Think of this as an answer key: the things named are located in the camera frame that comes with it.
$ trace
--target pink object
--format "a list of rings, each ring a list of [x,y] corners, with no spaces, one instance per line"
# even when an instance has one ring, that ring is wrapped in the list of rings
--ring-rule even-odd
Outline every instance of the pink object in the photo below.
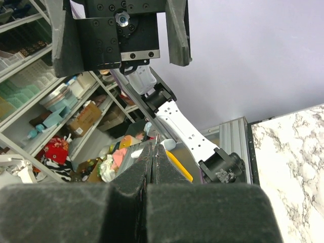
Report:
[[[122,148],[122,149],[116,150],[115,153],[112,154],[113,160],[118,167],[121,166],[121,164],[123,162],[123,158],[126,155],[126,152],[127,152],[127,149]]]
[[[119,166],[116,164],[116,162],[114,161],[113,162],[113,164],[112,164],[112,166],[110,167],[110,169],[111,170],[115,170],[115,169],[117,169],[117,168],[119,168]]]

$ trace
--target white wall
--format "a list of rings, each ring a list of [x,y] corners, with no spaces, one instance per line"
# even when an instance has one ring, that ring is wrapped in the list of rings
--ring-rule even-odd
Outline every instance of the white wall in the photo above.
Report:
[[[324,103],[324,2],[189,0],[193,62],[169,64],[164,15],[152,67],[199,129]]]

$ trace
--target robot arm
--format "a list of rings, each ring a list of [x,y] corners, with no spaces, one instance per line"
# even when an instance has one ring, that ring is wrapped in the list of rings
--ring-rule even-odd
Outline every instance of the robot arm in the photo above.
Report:
[[[243,169],[239,156],[228,155],[200,134],[180,112],[173,92],[163,81],[157,82],[148,67],[149,60],[160,55],[156,15],[162,12],[170,62],[186,66],[191,61],[188,0],[73,1],[84,7],[85,19],[73,19],[68,0],[45,0],[56,76],[119,68],[145,110],[183,142],[208,182],[234,181]]]
[[[25,160],[19,154],[0,155],[0,166],[15,166],[12,169],[13,174],[20,177],[23,183],[37,183],[32,172],[31,162]]]
[[[155,79],[148,66],[139,67],[126,78],[146,104],[150,115],[187,147],[207,182],[235,181],[244,169],[240,157],[236,153],[228,155],[204,137],[181,113],[173,92],[165,83]]]

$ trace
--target white marble surface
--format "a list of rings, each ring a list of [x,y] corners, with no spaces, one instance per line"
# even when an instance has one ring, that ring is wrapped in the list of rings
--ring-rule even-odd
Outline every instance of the white marble surface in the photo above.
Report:
[[[324,242],[324,105],[252,126],[261,188],[286,243]]]

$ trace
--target red fabric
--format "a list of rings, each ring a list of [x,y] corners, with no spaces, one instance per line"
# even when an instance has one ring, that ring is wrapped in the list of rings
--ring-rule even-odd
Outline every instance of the red fabric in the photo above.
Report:
[[[45,157],[63,165],[68,156],[68,148],[69,144],[64,139],[53,137],[44,147]]]

